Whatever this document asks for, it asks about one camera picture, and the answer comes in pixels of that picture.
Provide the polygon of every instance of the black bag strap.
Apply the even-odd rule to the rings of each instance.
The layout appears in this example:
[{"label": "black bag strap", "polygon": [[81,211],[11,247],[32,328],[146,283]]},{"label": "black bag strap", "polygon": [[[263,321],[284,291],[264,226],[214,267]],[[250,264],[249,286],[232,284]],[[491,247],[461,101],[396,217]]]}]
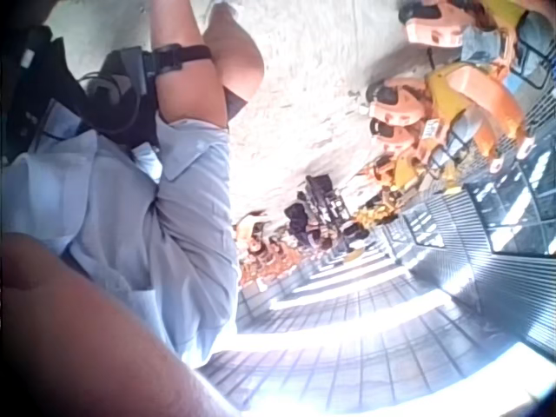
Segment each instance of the black bag strap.
[{"label": "black bag strap", "polygon": [[182,47],[178,43],[162,46],[150,53],[145,53],[145,72],[147,78],[159,76],[170,71],[179,71],[184,63],[212,59],[206,45]]}]

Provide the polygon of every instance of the light blue shirt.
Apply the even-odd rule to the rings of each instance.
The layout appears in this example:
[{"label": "light blue shirt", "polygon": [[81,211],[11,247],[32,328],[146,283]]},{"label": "light blue shirt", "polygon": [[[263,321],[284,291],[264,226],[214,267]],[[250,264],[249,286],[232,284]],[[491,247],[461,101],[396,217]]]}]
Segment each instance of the light blue shirt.
[{"label": "light blue shirt", "polygon": [[156,122],[158,185],[93,130],[62,142],[43,136],[4,171],[3,231],[69,255],[199,367],[219,335],[235,331],[228,132]]}]

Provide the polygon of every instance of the shirt sleeve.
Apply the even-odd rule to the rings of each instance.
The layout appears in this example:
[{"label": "shirt sleeve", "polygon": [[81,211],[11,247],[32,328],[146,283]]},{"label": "shirt sleeve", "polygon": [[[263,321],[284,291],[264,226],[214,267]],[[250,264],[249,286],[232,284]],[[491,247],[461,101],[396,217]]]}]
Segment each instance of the shirt sleeve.
[{"label": "shirt sleeve", "polygon": [[206,363],[235,330],[239,266],[229,200],[228,132],[157,117],[162,177],[146,225],[151,281],[175,351]]}]

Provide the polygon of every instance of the black strap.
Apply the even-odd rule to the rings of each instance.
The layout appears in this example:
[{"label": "black strap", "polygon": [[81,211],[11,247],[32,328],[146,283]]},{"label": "black strap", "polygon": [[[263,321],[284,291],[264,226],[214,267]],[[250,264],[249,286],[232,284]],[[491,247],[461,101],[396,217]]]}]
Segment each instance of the black strap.
[{"label": "black strap", "polygon": [[184,63],[204,59],[212,59],[208,46],[195,45],[184,48],[178,43],[172,43],[145,53],[145,71],[147,77],[159,76],[181,70]]}]

